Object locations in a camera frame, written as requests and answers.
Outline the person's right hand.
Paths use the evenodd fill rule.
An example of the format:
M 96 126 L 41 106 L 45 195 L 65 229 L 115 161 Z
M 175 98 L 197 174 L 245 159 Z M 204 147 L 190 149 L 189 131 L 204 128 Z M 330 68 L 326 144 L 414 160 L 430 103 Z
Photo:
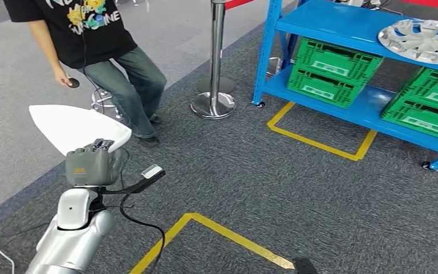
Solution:
M 69 80 L 68 75 L 61 67 L 53 68 L 53 72 L 54 72 L 54 78 L 55 78 L 57 83 L 59 83 L 60 85 L 62 85 L 64 87 L 71 86 L 71 82 Z

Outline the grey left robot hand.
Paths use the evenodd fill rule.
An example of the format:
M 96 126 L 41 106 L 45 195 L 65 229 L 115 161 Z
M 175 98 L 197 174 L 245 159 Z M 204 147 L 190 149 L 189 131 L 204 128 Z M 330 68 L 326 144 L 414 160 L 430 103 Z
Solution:
M 66 179 L 74 187 L 101 187 L 114 184 L 120 175 L 125 156 L 121 148 L 111 150 L 112 140 L 93 143 L 66 155 Z

